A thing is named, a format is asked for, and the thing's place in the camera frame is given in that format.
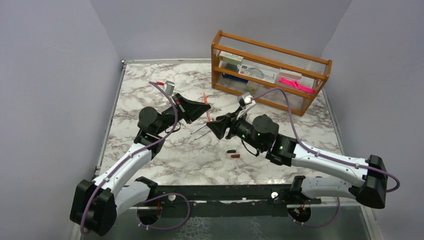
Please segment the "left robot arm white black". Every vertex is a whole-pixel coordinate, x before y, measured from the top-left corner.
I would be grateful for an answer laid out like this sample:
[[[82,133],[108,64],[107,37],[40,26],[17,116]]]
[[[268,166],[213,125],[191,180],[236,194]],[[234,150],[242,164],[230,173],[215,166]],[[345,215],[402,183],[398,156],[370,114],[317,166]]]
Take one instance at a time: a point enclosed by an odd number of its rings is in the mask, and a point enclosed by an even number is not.
[[[211,108],[208,103],[188,100],[179,93],[168,99],[171,106],[161,113],[150,106],[141,109],[139,132],[120,160],[94,180],[83,179],[77,185],[69,218],[82,231],[104,236],[120,214],[137,203],[149,206],[157,200],[154,181],[141,177],[130,186],[126,183],[160,152],[165,142],[160,133],[175,128],[180,120],[191,124]]]

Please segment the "white board marker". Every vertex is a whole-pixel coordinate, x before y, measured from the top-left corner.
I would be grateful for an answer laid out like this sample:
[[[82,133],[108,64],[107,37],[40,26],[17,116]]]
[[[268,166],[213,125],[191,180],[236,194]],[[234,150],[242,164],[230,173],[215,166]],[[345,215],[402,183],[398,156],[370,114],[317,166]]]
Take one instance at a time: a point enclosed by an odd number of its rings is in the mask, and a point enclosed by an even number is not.
[[[201,126],[199,126],[198,128],[196,128],[194,131],[192,131],[192,132],[190,133],[190,135],[193,135],[193,134],[197,133],[198,131],[200,131],[201,129],[203,129],[204,127],[206,127],[206,126],[207,126],[207,123],[204,123],[204,124],[202,124]]]
[[[201,139],[202,137],[204,137],[204,136],[208,135],[209,133],[212,133],[212,131],[211,131],[211,130],[208,130],[208,131],[206,131],[206,132],[202,133],[200,136],[198,136],[198,137],[194,138],[194,140],[195,140],[195,141],[196,141],[196,140],[199,140],[199,139]]]

